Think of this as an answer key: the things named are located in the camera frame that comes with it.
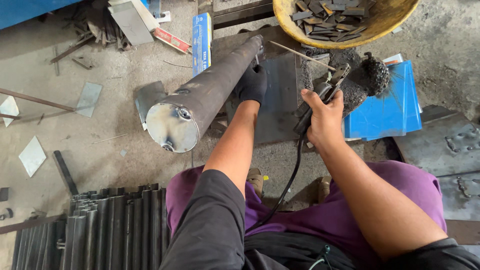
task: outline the hand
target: hand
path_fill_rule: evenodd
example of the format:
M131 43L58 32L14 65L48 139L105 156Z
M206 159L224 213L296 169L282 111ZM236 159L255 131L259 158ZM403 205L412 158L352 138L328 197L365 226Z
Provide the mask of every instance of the hand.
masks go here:
M260 65L255 70L252 67L252 64L248 66L233 92L240 101L255 100L261 105L267 91L267 72Z
M315 147L320 148L339 140L342 135L343 92L337 91L328 104L324 104L318 94L303 89L301 96L312 108L312 125L308 128L307 137Z

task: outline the yellow bowl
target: yellow bowl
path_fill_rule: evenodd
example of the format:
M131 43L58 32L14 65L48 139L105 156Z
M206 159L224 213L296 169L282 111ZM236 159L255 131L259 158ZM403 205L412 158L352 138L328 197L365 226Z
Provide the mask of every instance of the yellow bowl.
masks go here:
M374 41L397 28L412 14L419 0L377 0L377 3L369 10L369 19L359 24L366 26L367 29L361 32L360 37L343 42L308 38L290 18L290 15L298 12L295 6L296 2L297 0L273 0L275 17L285 33L308 46L323 49L347 49Z

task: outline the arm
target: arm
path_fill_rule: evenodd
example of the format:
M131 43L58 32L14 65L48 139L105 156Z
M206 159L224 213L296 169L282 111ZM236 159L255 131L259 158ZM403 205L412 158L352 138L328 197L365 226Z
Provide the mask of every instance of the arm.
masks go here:
M245 181L252 161L253 134L257 114L267 90L267 74L262 66L245 70L233 89L240 105L232 122L223 134L205 164L204 171L223 172L237 186L245 198Z
M341 91L327 105L307 89L302 90L302 97L313 110L308 139L345 195L363 236L383 260L448 237L420 207L370 170L345 143Z
M246 100L237 108L232 122L213 149L204 171L223 172L237 186L245 198L245 179L252 161L253 133L260 104Z

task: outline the forearm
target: forearm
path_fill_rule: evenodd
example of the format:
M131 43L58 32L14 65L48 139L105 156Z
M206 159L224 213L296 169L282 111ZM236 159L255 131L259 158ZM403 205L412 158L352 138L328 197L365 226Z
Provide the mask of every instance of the forearm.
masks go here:
M253 135L260 104L246 100L237 108L232 122L215 146L204 171L223 172L245 197L245 180L252 161Z
M376 175L341 139L317 146L362 234L382 259L447 237L414 202Z

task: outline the bundle of steel pipes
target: bundle of steel pipes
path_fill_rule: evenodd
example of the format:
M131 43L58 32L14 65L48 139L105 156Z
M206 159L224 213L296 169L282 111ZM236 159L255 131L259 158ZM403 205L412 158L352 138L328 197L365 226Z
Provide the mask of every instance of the bundle of steel pipes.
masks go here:
M157 270L170 231L166 189L103 188L70 200L63 270Z
M12 270L59 269L61 251L56 242L65 236L65 220L17 231Z

